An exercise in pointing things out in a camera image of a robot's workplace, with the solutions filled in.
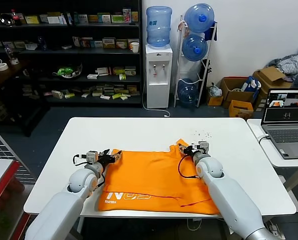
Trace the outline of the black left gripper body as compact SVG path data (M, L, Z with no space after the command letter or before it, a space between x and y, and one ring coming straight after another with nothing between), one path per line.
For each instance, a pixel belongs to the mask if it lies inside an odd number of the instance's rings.
M109 164L114 164L116 162L116 158L113 155L100 155L98 157L98 162L102 167L107 167Z

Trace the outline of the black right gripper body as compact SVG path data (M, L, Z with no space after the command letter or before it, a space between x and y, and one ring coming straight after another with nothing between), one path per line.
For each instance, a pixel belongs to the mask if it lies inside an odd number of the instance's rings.
M192 144L185 147L185 154L188 156L193 156L195 152L197 152L200 149L199 144Z

